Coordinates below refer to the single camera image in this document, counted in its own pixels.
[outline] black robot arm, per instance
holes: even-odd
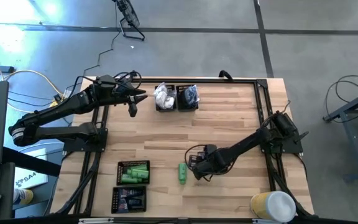
[[[222,175],[230,171],[237,157],[253,147],[260,144],[268,144],[268,148],[301,147],[300,139],[306,134],[299,135],[298,129],[288,115],[278,111],[269,117],[254,134],[235,145],[224,148],[217,148],[212,144],[202,145],[203,151],[197,155],[191,155],[186,163],[197,180],[206,175]],[[188,151],[185,154],[185,160],[187,160]]]
[[[145,93],[144,90],[134,88],[130,80],[125,77],[115,79],[105,75],[97,77],[92,82],[89,87],[71,95],[57,106],[25,114],[16,124],[9,127],[9,134],[14,144],[28,146],[41,139],[97,140],[99,130],[93,123],[83,123],[78,127],[42,128],[40,126],[71,114],[89,113],[99,106],[106,105],[128,104],[129,114],[134,117],[137,113],[136,104],[147,98],[146,95],[141,95]]]

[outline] black basket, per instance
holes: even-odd
[[[178,102],[178,111],[186,112],[186,111],[195,111],[198,109],[198,103],[194,105],[188,105],[185,99],[185,96],[181,94],[183,91],[187,90],[189,87],[193,85],[182,85],[177,86],[177,102]]]
[[[167,87],[168,91],[174,91],[175,90],[175,85],[165,85],[165,87]],[[155,110],[157,110],[158,112],[169,112],[169,111],[174,111],[176,109],[177,109],[177,99],[176,99],[176,97],[175,97],[175,101],[173,102],[173,108],[171,108],[171,109],[161,109],[159,107],[159,105],[157,105],[157,104],[155,105]]]
[[[132,166],[139,166],[139,165],[147,165],[147,170],[149,171],[149,178],[147,179],[143,179],[141,183],[137,183],[137,184],[128,184],[128,183],[122,183],[121,182],[121,177],[123,174],[126,174],[128,168],[132,167]],[[150,175],[151,175],[151,171],[150,171],[150,161],[122,161],[122,162],[118,162],[118,166],[117,166],[117,186],[120,185],[142,185],[142,184],[149,184],[150,183]]]
[[[119,212],[118,205],[121,196],[119,195],[119,189],[128,189],[128,190],[142,190],[144,192],[142,199],[143,199],[143,207],[142,208],[131,208],[128,206],[128,212]],[[112,188],[112,200],[111,200],[111,213],[132,213],[132,212],[146,212],[146,186],[139,186],[139,187],[113,187]]]

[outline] gray floor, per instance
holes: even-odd
[[[141,27],[257,29],[253,0],[133,0]],[[266,29],[358,30],[358,1],[259,0]],[[111,1],[0,0],[0,22],[114,27]],[[0,28],[0,64],[46,74],[59,89],[71,85],[83,70],[97,64],[110,48],[114,32],[41,32]],[[267,77],[259,34],[148,32],[145,42],[119,36],[114,50],[103,54],[100,67],[86,75],[137,70],[144,76],[215,77],[227,70],[234,77]],[[327,88],[344,75],[358,75],[358,35],[267,35],[274,77],[284,78],[293,119],[304,138],[305,163],[315,213],[358,221],[358,181],[343,174],[357,164],[340,124],[326,124]],[[18,74],[11,90],[50,98],[53,89],[40,77]],[[350,100],[358,89],[346,83],[339,92]],[[12,97],[32,103],[43,101]],[[329,96],[329,109],[343,103]],[[34,107],[15,104],[26,110]],[[7,126],[22,113],[8,109]],[[358,129],[358,120],[353,122]],[[51,125],[64,125],[57,121]],[[14,147],[9,136],[5,145]],[[39,215],[45,204],[17,212]]]

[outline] wooden table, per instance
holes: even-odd
[[[281,111],[287,103],[284,81],[281,78],[267,80],[273,110]],[[84,80],[82,89],[89,84]],[[265,158],[259,147],[241,155],[229,173],[214,176],[211,182],[196,180],[188,170],[186,184],[180,185],[177,174],[178,164],[184,161],[185,150],[189,147],[196,144],[231,146],[259,127],[253,86],[197,84],[201,98],[198,110],[159,113],[152,96],[155,85],[158,83],[142,84],[141,89],[146,90],[149,97],[137,105],[135,118],[129,116],[127,106],[110,107],[108,143],[99,167],[92,216],[254,217],[249,208],[251,197],[269,191]],[[91,117],[92,113],[76,115],[73,125],[90,122]],[[84,153],[75,152],[63,162],[51,212],[61,208],[78,186],[83,157]],[[151,162],[147,211],[112,215],[117,163],[145,159]],[[305,209],[313,213],[302,163],[291,154],[284,154],[282,159],[289,189]],[[87,196],[88,189],[85,189],[82,209]]]

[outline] green object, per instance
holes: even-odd
[[[133,166],[130,168],[131,170],[132,169],[137,169],[137,170],[147,170],[147,165],[146,164],[143,164],[143,165],[139,165],[139,166]]]
[[[133,178],[128,174],[123,174],[121,177],[121,182],[122,183],[131,183],[131,184],[137,184],[138,183],[138,179],[137,178]]]
[[[185,184],[185,183],[186,183],[186,173],[187,173],[187,166],[186,166],[186,164],[184,164],[184,163],[179,164],[179,167],[178,167],[178,178],[179,178],[180,184]]]
[[[147,170],[137,170],[137,169],[129,169],[127,170],[127,174],[130,174],[135,178],[147,179],[149,178],[149,172]]]

